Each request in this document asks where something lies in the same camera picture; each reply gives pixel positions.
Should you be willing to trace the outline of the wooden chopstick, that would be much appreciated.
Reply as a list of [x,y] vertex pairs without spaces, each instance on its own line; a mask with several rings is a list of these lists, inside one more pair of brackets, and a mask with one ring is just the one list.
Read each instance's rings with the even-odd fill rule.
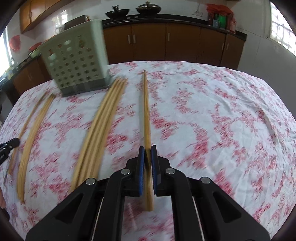
[[[37,103],[35,104],[34,108],[33,108],[32,111],[30,112],[30,114],[29,114],[29,116],[28,116],[28,118],[27,118],[25,124],[23,125],[23,127],[22,127],[22,129],[21,129],[21,132],[20,132],[20,134],[19,134],[19,136],[18,136],[19,139],[21,139],[21,138],[23,137],[23,135],[24,135],[24,133],[25,133],[25,130],[26,130],[26,128],[27,128],[27,126],[28,126],[28,124],[29,124],[29,122],[30,122],[30,120],[31,120],[31,118],[32,118],[32,116],[33,116],[33,114],[36,112],[37,108],[39,107],[39,105],[41,104],[41,102],[44,100],[44,98],[45,98],[46,95],[47,95],[47,92],[45,92],[45,93],[41,96],[41,98],[37,101]],[[17,151],[18,151],[18,148],[15,148],[15,149],[13,150],[12,155],[11,155],[11,160],[10,160],[10,162],[9,162],[9,168],[8,168],[8,173],[9,173],[10,175],[12,175],[13,170],[14,170],[14,167],[15,167],[15,158],[16,158],[16,153],[17,153]]]
[[127,79],[117,78],[100,104],[80,151],[72,177],[71,191],[88,178],[98,178],[112,120],[126,84]]
[[151,127],[150,127],[150,114],[149,114],[149,88],[147,81],[147,72],[144,71],[144,148],[147,155],[145,161],[145,182],[144,182],[144,198],[145,210],[154,210],[154,193],[152,182],[152,163],[151,163]]
[[31,154],[31,149],[33,146],[33,143],[35,141],[36,135],[38,133],[39,127],[50,107],[52,104],[53,100],[55,99],[55,94],[51,94],[41,110],[39,111],[37,118],[33,124],[33,127],[30,130],[29,136],[26,140],[20,165],[19,165],[19,170],[18,170],[18,178],[17,178],[17,183],[16,183],[16,191],[18,194],[18,198],[20,202],[24,203],[25,202],[25,182],[26,182],[26,173],[27,173],[27,167],[28,167],[28,162],[29,162],[29,157]]

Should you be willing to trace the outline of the brown lower kitchen cabinets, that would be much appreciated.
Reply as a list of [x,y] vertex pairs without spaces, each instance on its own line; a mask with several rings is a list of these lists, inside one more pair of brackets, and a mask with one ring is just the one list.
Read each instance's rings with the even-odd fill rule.
[[187,61],[236,70],[247,35],[185,23],[133,23],[103,29],[109,63]]

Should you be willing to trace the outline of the left brown counter cabinet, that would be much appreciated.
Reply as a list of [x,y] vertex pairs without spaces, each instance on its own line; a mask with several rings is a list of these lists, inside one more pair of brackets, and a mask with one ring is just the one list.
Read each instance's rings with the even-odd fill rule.
[[8,82],[5,87],[12,85],[19,95],[25,91],[36,87],[44,82],[51,80],[52,77],[48,72],[46,65],[41,56],[29,60],[22,66]]

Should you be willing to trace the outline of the white red floral tablecloth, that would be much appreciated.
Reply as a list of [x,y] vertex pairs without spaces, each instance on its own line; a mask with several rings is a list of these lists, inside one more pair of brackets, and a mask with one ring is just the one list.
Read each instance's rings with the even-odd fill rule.
[[[107,139],[100,179],[122,169],[142,144],[142,73],[147,72],[151,138],[172,167],[207,176],[271,236],[295,205],[295,119],[262,79],[228,68],[187,62],[111,65],[128,80]],[[62,97],[54,80],[17,101],[1,128],[1,142],[33,126],[34,106],[55,94],[32,146],[25,201],[16,192],[17,171],[1,165],[1,188],[10,223],[21,237],[68,196],[85,136],[105,90]]]

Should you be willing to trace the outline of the red bag at left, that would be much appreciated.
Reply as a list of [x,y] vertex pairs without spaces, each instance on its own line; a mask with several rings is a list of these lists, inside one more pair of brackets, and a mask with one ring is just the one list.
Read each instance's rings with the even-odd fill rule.
[[13,36],[10,40],[9,40],[9,46],[10,49],[13,52],[18,52],[21,48],[21,40],[20,40],[20,36],[19,35],[15,35]]

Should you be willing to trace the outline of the green perforated utensil basket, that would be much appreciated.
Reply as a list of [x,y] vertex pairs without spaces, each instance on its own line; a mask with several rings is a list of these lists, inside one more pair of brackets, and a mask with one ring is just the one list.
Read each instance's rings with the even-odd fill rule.
[[71,27],[41,44],[39,50],[64,97],[112,84],[100,20]]

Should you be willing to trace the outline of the black wok left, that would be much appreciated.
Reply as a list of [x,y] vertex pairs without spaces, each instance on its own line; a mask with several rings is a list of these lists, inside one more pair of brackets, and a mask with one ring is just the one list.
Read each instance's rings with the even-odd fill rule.
[[119,5],[112,6],[112,9],[112,11],[108,11],[105,13],[106,16],[112,20],[122,20],[130,12],[129,9],[120,9]]

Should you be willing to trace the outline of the red bags on counter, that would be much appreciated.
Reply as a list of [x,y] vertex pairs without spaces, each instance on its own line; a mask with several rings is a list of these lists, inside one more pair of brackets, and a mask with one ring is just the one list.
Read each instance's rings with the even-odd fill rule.
[[227,6],[207,4],[208,24],[214,28],[236,33],[234,13]]

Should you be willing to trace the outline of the window with grille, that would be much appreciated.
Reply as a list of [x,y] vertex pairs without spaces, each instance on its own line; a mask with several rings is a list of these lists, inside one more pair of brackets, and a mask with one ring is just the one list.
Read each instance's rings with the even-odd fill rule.
[[270,3],[271,30],[270,37],[295,55],[295,34],[277,7]]

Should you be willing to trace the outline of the black lidded pot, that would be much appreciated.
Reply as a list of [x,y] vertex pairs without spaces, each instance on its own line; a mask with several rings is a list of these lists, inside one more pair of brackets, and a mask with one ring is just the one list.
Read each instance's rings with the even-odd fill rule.
[[157,15],[161,9],[162,8],[159,5],[152,4],[149,1],[146,1],[145,4],[141,4],[136,8],[139,14],[145,16]]

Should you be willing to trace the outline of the brown upper wall cabinet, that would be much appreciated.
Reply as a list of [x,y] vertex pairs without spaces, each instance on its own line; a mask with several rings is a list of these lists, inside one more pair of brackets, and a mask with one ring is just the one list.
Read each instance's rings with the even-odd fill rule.
[[49,15],[73,2],[73,0],[31,0],[20,7],[21,34],[32,30]]

